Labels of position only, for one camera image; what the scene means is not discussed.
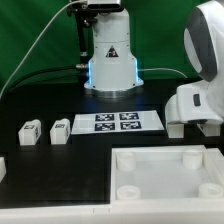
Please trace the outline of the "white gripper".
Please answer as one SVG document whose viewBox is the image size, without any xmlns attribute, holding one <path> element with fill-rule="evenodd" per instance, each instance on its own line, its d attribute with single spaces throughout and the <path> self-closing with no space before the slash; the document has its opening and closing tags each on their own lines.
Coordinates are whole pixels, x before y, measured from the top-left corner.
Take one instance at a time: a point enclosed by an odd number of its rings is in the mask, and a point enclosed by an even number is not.
<svg viewBox="0 0 224 224">
<path fill-rule="evenodd" d="M 165 106 L 166 123 L 221 125 L 223 118 L 208 104 L 207 88 L 206 81 L 179 86 Z"/>
</svg>

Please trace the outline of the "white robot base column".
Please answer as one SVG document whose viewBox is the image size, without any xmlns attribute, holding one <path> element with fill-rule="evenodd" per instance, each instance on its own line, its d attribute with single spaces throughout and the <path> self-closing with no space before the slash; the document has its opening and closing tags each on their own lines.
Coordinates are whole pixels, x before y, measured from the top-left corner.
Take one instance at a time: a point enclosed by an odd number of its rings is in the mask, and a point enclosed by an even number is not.
<svg viewBox="0 0 224 224">
<path fill-rule="evenodd" d="M 129 13 L 121 0 L 87 0 L 87 9 L 96 13 L 92 25 L 94 53 L 88 62 L 88 94 L 120 98 L 144 84 L 138 76 L 137 59 L 130 49 Z"/>
</svg>

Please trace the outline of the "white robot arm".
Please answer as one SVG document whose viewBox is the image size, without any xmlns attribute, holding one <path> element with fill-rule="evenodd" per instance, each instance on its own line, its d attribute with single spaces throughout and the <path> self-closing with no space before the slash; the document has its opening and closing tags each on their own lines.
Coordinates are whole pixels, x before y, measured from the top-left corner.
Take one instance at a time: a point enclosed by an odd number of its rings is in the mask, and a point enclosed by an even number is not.
<svg viewBox="0 0 224 224">
<path fill-rule="evenodd" d="M 167 124 L 224 122 L 224 0 L 196 6 L 184 29 L 184 48 L 200 81 L 180 85 L 167 102 Z"/>
</svg>

